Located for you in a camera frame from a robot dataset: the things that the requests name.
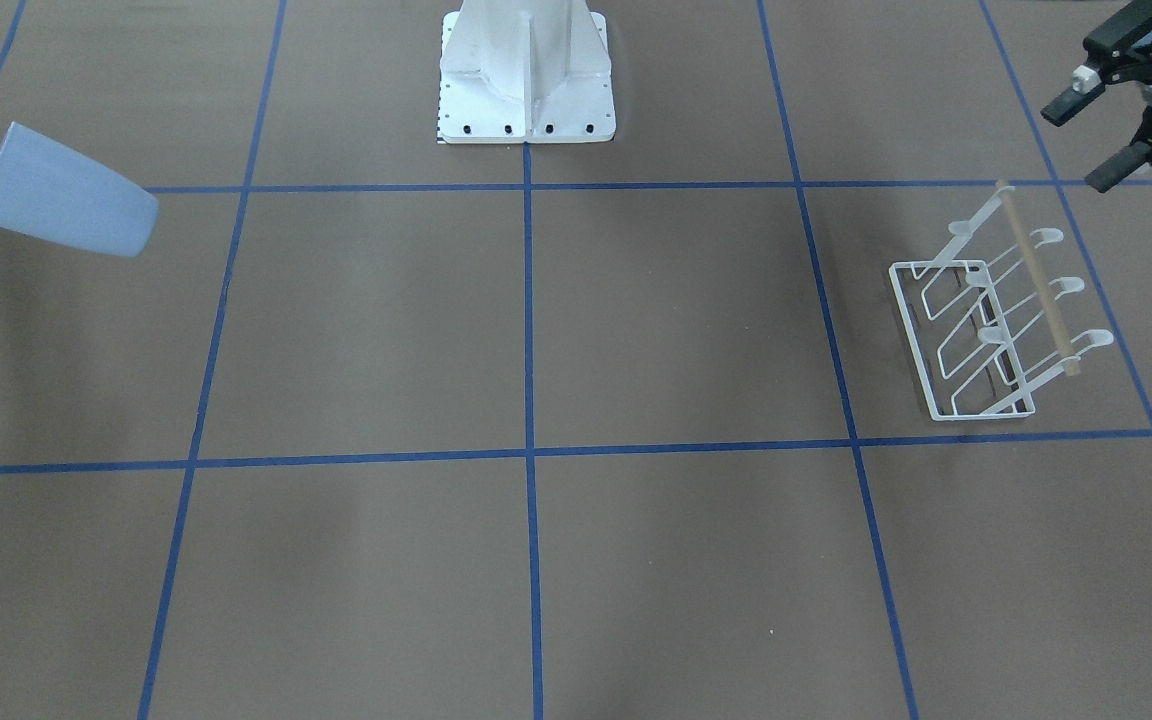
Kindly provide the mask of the light blue plastic cup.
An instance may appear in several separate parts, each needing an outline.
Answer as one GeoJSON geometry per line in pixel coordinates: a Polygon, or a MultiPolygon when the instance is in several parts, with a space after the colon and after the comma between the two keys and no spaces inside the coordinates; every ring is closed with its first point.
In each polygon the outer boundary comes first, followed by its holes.
{"type": "Polygon", "coordinates": [[[88,252],[136,258],[154,233],[156,196],[100,161],[18,122],[0,143],[0,228],[88,252]]]}

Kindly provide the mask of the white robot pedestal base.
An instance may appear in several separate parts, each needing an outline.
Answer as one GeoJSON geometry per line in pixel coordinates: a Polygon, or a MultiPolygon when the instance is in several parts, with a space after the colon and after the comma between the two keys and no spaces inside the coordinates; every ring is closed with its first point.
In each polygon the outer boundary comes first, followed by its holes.
{"type": "Polygon", "coordinates": [[[438,141],[616,137],[608,23],[585,1],[465,1],[444,14],[440,41],[438,141]]]}

